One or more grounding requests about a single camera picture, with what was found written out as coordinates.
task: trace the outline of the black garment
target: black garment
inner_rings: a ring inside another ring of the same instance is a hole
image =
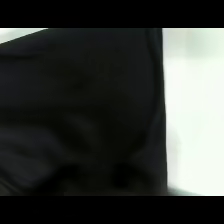
[[[162,29],[47,29],[0,45],[1,195],[164,195]]]

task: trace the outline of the white wall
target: white wall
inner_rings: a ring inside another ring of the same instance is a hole
[[[169,183],[224,195],[224,29],[164,29]]]

